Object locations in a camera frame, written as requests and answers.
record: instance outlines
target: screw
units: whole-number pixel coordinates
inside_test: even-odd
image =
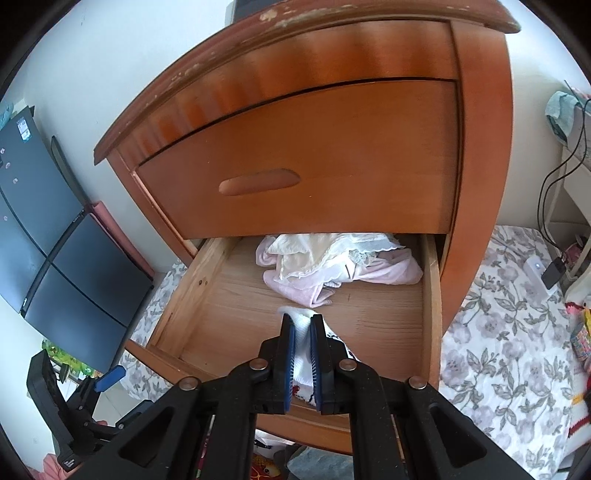
[[[408,379],[408,385],[414,390],[422,390],[427,386],[427,380],[423,377],[414,376]]]
[[[341,370],[345,370],[346,372],[351,372],[352,370],[355,370],[357,368],[357,362],[350,358],[343,358],[339,362],[339,368]]]
[[[269,362],[264,358],[253,358],[248,364],[253,370],[264,370],[269,366]]]
[[[178,382],[178,387],[185,392],[195,390],[199,386],[199,379],[195,377],[185,377]]]

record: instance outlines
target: drawer front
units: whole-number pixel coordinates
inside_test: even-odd
[[[183,238],[447,233],[455,82],[357,83],[251,109],[138,169]]]

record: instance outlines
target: red fabric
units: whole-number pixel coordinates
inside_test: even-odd
[[[572,425],[571,428],[569,428],[569,437],[571,435],[575,434],[577,430],[579,430],[580,428],[587,425],[589,423],[589,420],[590,420],[590,417],[589,417],[589,415],[587,415],[585,418],[579,420],[577,423]]]

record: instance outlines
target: refrigerator door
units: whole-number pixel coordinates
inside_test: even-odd
[[[91,215],[72,232],[53,263],[84,295],[126,327],[152,286]]]
[[[71,356],[102,373],[111,367],[126,332],[52,266],[31,300],[25,320]]]
[[[0,130],[0,189],[48,255],[83,206],[51,159],[28,108]]]
[[[0,196],[0,296],[17,312],[44,260]]]

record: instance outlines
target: white ceramic floor tile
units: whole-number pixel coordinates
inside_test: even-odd
[[[101,395],[96,403],[95,413],[92,416],[96,421],[105,420],[110,426],[114,427],[119,421],[121,415],[109,401],[106,395]]]
[[[131,398],[119,382],[103,393],[102,396],[106,396],[109,399],[115,410],[119,413],[119,418],[129,413],[140,403],[139,400]]]

